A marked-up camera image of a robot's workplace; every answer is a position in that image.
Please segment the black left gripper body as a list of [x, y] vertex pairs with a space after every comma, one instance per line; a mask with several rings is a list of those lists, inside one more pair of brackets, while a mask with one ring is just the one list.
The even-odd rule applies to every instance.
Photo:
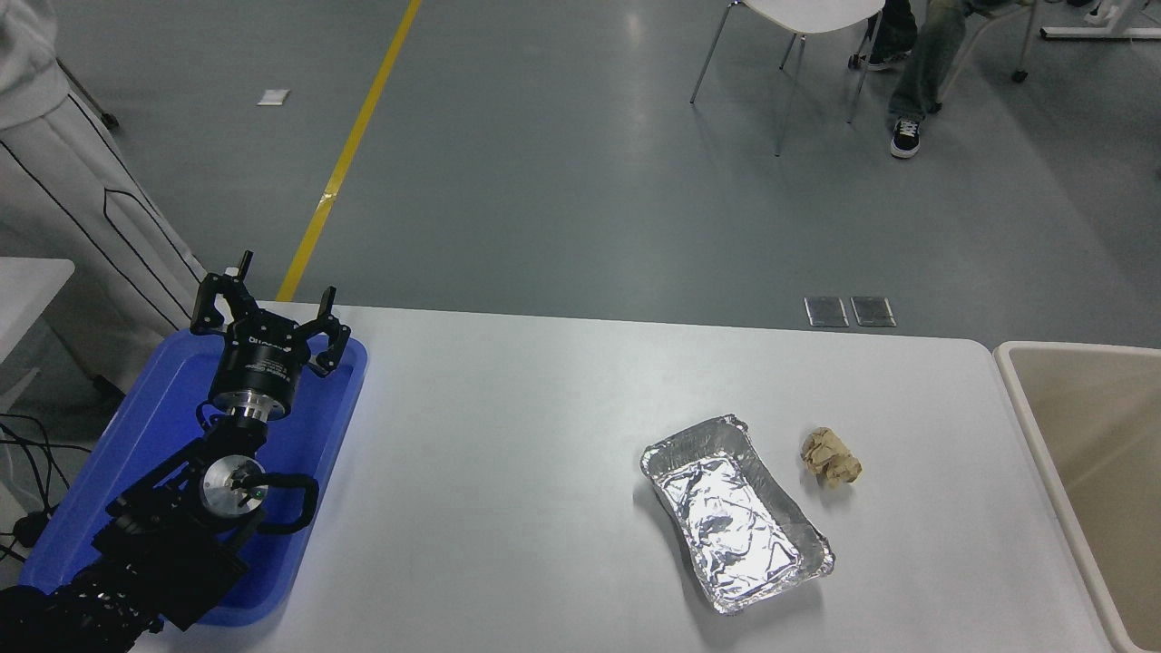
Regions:
[[300, 323], [283, 317], [248, 317], [228, 326], [209, 400], [219, 409], [240, 393], [264, 395], [290, 409], [308, 359]]

